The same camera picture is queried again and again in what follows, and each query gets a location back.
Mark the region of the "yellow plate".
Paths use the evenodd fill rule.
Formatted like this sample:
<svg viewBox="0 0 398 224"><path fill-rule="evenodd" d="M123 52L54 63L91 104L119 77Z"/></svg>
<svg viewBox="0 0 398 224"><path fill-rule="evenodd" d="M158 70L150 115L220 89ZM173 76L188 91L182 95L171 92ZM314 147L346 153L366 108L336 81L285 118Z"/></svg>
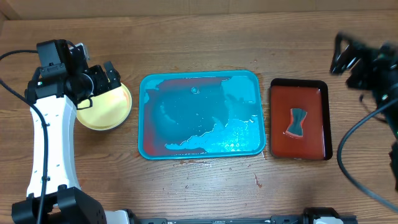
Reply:
<svg viewBox="0 0 398 224"><path fill-rule="evenodd" d="M82 101L78 108L76 117L79 122L87 128L96 131L105 131L118 127L125 122L132 109L132 95L128 88L121 84L111 91Z"/></svg>

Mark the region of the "orange sponge with green pad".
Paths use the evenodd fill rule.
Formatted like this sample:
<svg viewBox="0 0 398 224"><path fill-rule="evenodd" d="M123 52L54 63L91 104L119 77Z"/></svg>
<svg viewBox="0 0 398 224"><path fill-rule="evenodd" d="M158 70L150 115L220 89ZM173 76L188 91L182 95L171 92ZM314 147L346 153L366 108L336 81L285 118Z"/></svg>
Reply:
<svg viewBox="0 0 398 224"><path fill-rule="evenodd" d="M307 112L301 108L290 109L290 123L285 130L286 135L292 138L303 137L303 122L307 116Z"/></svg>

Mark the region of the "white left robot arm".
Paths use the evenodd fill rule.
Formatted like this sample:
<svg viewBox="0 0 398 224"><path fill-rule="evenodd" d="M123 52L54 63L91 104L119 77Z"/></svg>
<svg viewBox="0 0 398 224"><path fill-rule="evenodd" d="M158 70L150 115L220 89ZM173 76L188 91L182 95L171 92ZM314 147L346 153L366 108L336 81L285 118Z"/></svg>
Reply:
<svg viewBox="0 0 398 224"><path fill-rule="evenodd" d="M87 64L83 44L37 44L41 65L22 100L34 122L34 161L27 198L12 205L14 223L129 223L125 210L106 211L84 193L75 171L73 129L78 104L121 86L111 62Z"/></svg>

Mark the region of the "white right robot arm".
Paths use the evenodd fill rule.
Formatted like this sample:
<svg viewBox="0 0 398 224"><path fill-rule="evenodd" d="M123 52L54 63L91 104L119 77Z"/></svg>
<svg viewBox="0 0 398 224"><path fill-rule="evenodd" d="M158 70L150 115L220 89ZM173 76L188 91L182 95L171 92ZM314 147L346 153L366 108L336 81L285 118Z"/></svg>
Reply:
<svg viewBox="0 0 398 224"><path fill-rule="evenodd" d="M349 88L371 91L377 108L397 100L397 45L386 42L379 48L354 37L337 33L330 73L349 70Z"/></svg>

